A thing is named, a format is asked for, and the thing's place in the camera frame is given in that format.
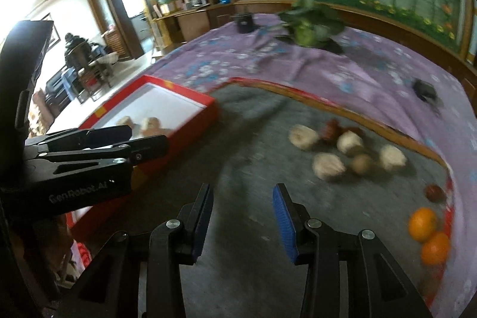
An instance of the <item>tiled floor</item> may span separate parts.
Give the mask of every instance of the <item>tiled floor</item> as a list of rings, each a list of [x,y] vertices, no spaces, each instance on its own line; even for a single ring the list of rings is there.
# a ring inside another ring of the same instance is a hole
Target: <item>tiled floor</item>
[[[151,65],[152,52],[148,52],[137,60],[118,62],[113,66],[114,75],[111,82],[111,89],[106,87],[104,93],[96,101],[88,99],[80,104],[78,99],[72,101],[61,114],[56,118],[48,133],[67,130],[78,127],[88,116],[101,106],[111,95],[117,92],[126,83],[136,77],[139,73]]]

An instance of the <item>white wall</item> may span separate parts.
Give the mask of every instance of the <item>white wall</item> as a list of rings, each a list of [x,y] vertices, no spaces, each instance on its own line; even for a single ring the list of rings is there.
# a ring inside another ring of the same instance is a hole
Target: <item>white wall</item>
[[[29,19],[39,20],[48,13],[52,16],[61,41],[46,54],[36,89],[44,89],[46,82],[64,66],[64,36],[66,33],[79,35],[96,42],[101,41],[101,33],[87,0],[50,0],[29,15]]]

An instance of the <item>floor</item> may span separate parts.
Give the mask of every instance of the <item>floor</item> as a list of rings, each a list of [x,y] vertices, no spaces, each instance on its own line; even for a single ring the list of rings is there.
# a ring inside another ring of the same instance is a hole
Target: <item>floor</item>
[[[149,67],[151,65],[151,59],[152,51],[149,51],[136,60],[116,63],[113,66],[114,75],[111,79],[112,87],[110,89],[105,87],[103,95],[96,101],[88,99],[83,104],[80,104],[78,99],[72,101],[60,113],[58,118],[56,118],[53,125],[48,130],[48,133],[78,127],[120,88]]]
[[[220,106],[219,123],[96,231],[95,241],[88,242],[94,252],[116,231],[136,235],[175,218],[207,182],[214,190],[214,207],[204,251],[195,266],[180,268],[187,317],[298,317],[307,268],[290,263],[278,232],[271,194],[283,182],[295,202],[333,229],[350,234],[374,230],[418,283],[420,245],[409,237],[407,221],[421,206],[442,213],[424,197],[423,181],[443,186],[444,169],[402,149],[408,164],[400,174],[376,169],[368,178],[347,175],[324,182],[312,172],[313,157],[318,151],[338,151],[324,145],[302,151],[288,141],[288,131],[296,123],[318,130],[331,113],[256,88],[230,85],[212,95]],[[377,158],[374,152],[388,142],[365,131],[368,152]],[[144,309],[144,303],[140,298],[139,307]]]

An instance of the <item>picture frame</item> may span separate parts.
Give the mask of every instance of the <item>picture frame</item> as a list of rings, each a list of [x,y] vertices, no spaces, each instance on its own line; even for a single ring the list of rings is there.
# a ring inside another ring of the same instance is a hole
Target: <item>picture frame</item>
[[[41,20],[42,21],[53,21],[53,18],[52,18],[52,15],[50,13],[48,13]],[[60,35],[58,34],[58,30],[56,30],[56,26],[53,24],[52,36],[49,39],[49,45],[48,45],[48,49],[47,49],[46,52],[48,53],[49,50],[52,47],[54,47],[60,41],[61,41],[61,38],[60,38]]]

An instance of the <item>floral tablecloth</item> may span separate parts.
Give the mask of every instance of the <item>floral tablecloth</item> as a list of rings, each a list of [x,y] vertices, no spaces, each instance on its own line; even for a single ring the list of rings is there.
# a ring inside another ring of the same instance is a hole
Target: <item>floral tablecloth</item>
[[[449,73],[380,36],[347,28],[336,40],[343,55],[291,46],[273,38],[275,15],[255,15],[261,27],[240,35],[233,23],[209,31],[145,73],[207,92],[230,77],[279,83],[324,97],[389,125],[436,151],[454,186],[452,251],[433,302],[435,317],[457,317],[477,288],[477,121],[466,94]],[[439,114],[411,89],[431,83]]]

